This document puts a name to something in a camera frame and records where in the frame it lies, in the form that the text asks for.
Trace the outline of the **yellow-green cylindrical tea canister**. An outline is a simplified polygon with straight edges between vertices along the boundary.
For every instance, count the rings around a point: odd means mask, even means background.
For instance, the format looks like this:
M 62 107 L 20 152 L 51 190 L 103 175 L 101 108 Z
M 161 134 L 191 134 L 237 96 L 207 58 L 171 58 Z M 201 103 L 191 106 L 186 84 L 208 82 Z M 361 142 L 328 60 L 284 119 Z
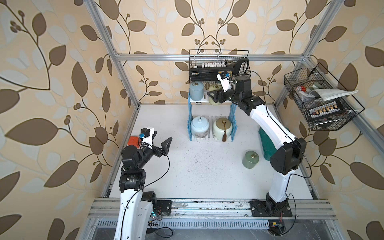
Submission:
M 223 88 L 219 84 L 211 85 L 209 87 L 208 99 L 209 99 L 209 103 L 211 105 L 217 106 L 217 105 L 221 104 L 222 90 L 223 90 Z

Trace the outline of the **blue cylindrical tea canister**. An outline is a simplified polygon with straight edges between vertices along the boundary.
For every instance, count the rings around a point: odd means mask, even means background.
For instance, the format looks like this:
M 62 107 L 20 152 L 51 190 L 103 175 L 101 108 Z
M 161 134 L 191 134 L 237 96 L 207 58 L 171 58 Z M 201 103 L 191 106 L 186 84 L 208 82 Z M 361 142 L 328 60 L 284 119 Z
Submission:
M 204 85 L 202 82 L 191 82 L 189 88 L 190 98 L 199 102 L 204 98 Z

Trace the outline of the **blue white two-tier shelf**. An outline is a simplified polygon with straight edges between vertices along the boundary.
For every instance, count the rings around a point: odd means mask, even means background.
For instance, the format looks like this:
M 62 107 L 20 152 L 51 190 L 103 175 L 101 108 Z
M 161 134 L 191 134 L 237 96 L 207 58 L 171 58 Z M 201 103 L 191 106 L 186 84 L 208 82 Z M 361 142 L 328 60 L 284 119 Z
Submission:
M 235 135 L 236 135 L 236 132 L 237 132 L 237 121 L 236 121 L 236 117 L 235 117 L 235 112 L 236 112 L 236 109 L 237 109 L 237 106 L 232 104 L 230 106 L 230 110 L 229 110 L 229 115 L 228 116 L 213 116 L 213 115 L 194 115 L 193 114 L 193 111 L 192 111 L 192 106 L 193 104 L 196 104 L 196 105 L 199 105 L 199 104 L 203 104 L 203 103 L 208 103 L 208 95 L 207 95 L 207 92 L 205 91 L 204 92 L 204 98 L 201 99 L 199 102 L 197 101 L 193 101 L 190 96 L 188 96 L 188 108 L 189 108 L 189 117 L 188 117 L 188 121 L 187 121 L 187 130 L 188 130 L 188 135 L 189 135 L 189 140 L 190 141 L 218 141 L 218 142 L 221 142 L 220 140 L 217 140 L 214 135 L 213 135 L 213 124 L 215 122 L 215 120 L 219 119 L 219 118 L 227 118 L 231 121 L 232 123 L 232 126 L 233 126 L 233 129 L 232 129 L 232 133 L 230 134 L 227 142 L 232 142 L 234 141 L 235 139 Z M 205 117 L 208 121 L 209 121 L 209 133 L 206 137 L 204 138 L 195 138 L 192 133 L 191 133 L 191 123 L 192 123 L 192 120 L 197 117 L 197 116 L 203 116 Z

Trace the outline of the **cream jar with tassel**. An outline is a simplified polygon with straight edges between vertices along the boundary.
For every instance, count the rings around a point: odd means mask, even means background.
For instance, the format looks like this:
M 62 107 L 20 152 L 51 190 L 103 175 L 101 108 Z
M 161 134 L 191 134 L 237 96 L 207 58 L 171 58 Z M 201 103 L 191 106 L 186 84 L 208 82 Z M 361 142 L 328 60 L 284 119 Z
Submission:
M 213 135 L 217 140 L 226 142 L 232 133 L 232 123 L 227 118 L 219 118 L 213 124 Z

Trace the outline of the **green cylindrical tea canister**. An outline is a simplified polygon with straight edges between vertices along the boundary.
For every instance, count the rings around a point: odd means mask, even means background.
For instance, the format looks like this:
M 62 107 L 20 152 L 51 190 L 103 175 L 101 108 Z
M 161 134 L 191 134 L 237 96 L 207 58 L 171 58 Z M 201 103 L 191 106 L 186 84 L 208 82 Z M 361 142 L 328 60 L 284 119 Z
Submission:
M 247 151 L 243 157 L 242 164 L 247 169 L 252 169 L 259 162 L 260 157 L 254 151 Z

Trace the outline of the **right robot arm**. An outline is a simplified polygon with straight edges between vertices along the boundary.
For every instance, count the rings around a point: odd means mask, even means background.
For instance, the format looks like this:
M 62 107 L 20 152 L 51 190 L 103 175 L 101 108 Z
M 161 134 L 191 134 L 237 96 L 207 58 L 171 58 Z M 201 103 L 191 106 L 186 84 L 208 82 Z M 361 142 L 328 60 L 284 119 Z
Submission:
M 265 200 L 250 201 L 254 217 L 292 217 L 287 189 L 291 175 L 304 158 L 307 142 L 291 134 L 270 112 L 266 103 L 253 95 L 251 79 L 240 75 L 231 79 L 227 72 L 219 73 L 217 79 L 222 88 L 208 92 L 216 103 L 230 101 L 243 110 L 269 136 L 276 152 L 270 158 L 274 175 Z

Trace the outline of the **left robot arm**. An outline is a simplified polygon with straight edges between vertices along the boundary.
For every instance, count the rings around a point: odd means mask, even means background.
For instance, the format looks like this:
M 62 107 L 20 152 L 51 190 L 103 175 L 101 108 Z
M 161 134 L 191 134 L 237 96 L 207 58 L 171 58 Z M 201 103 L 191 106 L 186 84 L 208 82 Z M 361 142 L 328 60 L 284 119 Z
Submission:
M 119 180 L 120 209 L 114 235 L 115 240 L 143 240 L 149 222 L 159 219 L 162 207 L 158 205 L 153 191 L 145 191 L 146 171 L 144 166 L 156 156 L 168 157 L 173 138 L 169 137 L 160 147 L 153 144 L 157 134 L 153 128 L 143 128 L 138 145 L 128 145 L 122 152 L 121 176 Z

